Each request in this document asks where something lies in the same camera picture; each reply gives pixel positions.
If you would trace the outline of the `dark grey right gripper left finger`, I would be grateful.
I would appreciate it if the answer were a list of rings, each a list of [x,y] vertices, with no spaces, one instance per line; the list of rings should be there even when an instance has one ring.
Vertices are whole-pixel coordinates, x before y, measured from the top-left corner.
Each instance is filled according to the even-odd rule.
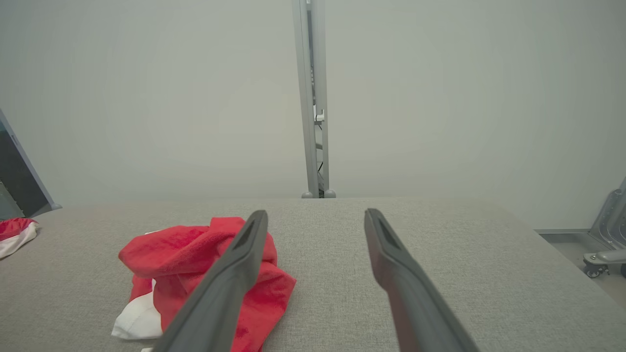
[[[156,352],[229,352],[243,298],[259,276],[268,214],[256,210],[206,272],[163,336]]]

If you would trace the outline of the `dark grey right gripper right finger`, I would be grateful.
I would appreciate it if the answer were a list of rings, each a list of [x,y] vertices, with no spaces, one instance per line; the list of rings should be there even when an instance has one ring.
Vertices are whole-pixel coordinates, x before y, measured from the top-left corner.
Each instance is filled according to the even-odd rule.
[[[366,210],[364,230],[374,278],[389,299],[400,351],[477,352],[476,343],[380,210]]]

